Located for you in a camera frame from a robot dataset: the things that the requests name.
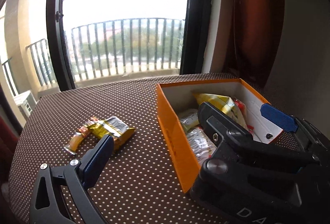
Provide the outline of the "large yellow chip bag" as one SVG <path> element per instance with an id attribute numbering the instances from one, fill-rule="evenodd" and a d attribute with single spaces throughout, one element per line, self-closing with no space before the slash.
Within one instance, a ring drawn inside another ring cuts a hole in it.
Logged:
<path id="1" fill-rule="evenodd" d="M 236 123 L 240 124 L 240 126 L 247 129 L 247 124 L 242 111 L 229 96 L 209 93 L 194 93 L 193 96 L 195 97 L 198 105 L 201 105 L 203 102 L 208 102 L 229 116 Z"/>

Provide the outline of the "brown polka dot tablecloth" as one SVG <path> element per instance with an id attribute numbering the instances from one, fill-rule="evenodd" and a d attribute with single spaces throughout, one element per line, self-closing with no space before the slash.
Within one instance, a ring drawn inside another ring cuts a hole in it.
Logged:
<path id="1" fill-rule="evenodd" d="M 42 97 L 28 118 L 9 173 L 9 204 L 20 223 L 29 222 L 33 185 L 42 163 L 66 165 L 64 150 L 91 116 L 118 116 L 135 135 L 113 155 L 89 193 L 109 223 L 223 223 L 180 187 L 158 125 L 159 83 L 228 79 L 225 73 L 176 75 L 80 88 Z"/>

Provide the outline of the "orange clear snack pouch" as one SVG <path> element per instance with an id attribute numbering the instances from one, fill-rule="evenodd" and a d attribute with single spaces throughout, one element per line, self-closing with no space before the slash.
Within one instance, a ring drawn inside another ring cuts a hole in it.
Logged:
<path id="1" fill-rule="evenodd" d="M 184 132 L 186 133 L 199 124 L 198 110 L 194 108 L 179 113 L 178 118 Z"/>

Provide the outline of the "white outdoor air conditioner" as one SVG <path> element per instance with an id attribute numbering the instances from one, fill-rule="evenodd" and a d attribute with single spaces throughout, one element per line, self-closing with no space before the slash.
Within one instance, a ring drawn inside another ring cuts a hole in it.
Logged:
<path id="1" fill-rule="evenodd" d="M 30 117 L 30 114 L 37 105 L 37 102 L 30 90 L 16 95 L 13 100 L 25 119 Z"/>

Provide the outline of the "black balcony railing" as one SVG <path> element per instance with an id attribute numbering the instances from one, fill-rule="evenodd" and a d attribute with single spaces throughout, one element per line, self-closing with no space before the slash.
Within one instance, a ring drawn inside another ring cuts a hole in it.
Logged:
<path id="1" fill-rule="evenodd" d="M 133 18 L 77 26 L 65 33 L 69 67 L 76 87 L 127 78 L 178 74 L 184 19 Z M 37 97 L 59 91 L 48 41 L 40 30 L 36 41 L 13 52 L 1 17 L 1 64 L 9 92 L 29 90 Z"/>

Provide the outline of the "orange cardboard box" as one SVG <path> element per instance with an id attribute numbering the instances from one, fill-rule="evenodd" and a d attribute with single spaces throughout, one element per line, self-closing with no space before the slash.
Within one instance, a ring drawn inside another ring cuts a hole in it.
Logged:
<path id="1" fill-rule="evenodd" d="M 198 107 L 194 93 L 212 93 L 236 97 L 242 101 L 247 107 L 247 124 L 253 127 L 258 142 L 272 143 L 283 131 L 261 116 L 261 105 L 268 101 L 241 79 L 158 84 L 157 118 L 184 193 L 192 187 L 201 166 L 189 146 L 177 114 Z"/>

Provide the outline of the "black window frame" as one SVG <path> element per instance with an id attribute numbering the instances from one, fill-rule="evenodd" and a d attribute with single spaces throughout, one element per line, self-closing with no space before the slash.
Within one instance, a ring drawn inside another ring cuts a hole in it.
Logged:
<path id="1" fill-rule="evenodd" d="M 211 0 L 187 0 L 186 24 L 180 74 L 202 72 L 208 36 Z M 61 91 L 76 88 L 66 53 L 63 0 L 46 0 L 46 29 L 55 78 Z"/>

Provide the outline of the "yellow green noodle packet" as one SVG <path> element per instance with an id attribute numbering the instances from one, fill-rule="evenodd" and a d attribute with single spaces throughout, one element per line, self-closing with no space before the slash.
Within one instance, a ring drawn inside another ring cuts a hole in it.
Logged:
<path id="1" fill-rule="evenodd" d="M 118 151 L 135 134 L 134 127 L 129 127 L 116 116 L 105 120 L 91 117 L 90 120 L 93 122 L 88 126 L 91 134 L 100 140 L 105 135 L 110 135 L 114 140 L 114 152 Z"/>

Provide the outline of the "red white snack packet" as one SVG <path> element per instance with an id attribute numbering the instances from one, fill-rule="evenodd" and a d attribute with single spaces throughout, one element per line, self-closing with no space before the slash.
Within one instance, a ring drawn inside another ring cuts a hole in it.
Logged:
<path id="1" fill-rule="evenodd" d="M 217 149 L 202 128 L 198 126 L 190 129 L 186 137 L 199 165 L 202 165 L 205 160 L 209 159 Z"/>

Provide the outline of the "small orange sausage snack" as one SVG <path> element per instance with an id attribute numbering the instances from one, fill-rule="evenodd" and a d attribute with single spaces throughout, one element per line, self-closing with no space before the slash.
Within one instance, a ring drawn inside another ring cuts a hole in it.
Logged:
<path id="1" fill-rule="evenodd" d="M 86 135 L 84 135 L 83 133 L 75 132 L 75 134 L 71 137 L 69 143 L 67 143 L 67 145 L 64 145 L 64 149 L 72 155 L 77 154 L 77 149 L 85 138 Z"/>

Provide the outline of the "small red yellow candy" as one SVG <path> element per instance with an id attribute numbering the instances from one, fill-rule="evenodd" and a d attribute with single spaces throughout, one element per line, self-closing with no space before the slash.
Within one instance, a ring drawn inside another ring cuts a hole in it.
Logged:
<path id="1" fill-rule="evenodd" d="M 80 128 L 78 128 L 78 132 L 82 134 L 83 137 L 88 137 L 90 135 L 91 128 L 94 126 L 96 123 L 98 123 L 99 119 L 96 117 L 91 117 L 88 119 Z"/>

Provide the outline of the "dark red curtain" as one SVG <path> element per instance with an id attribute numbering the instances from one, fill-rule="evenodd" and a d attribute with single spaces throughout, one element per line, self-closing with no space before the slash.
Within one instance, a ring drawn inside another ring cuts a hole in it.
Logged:
<path id="1" fill-rule="evenodd" d="M 285 0 L 233 0 L 224 69 L 263 88 L 275 62 Z"/>

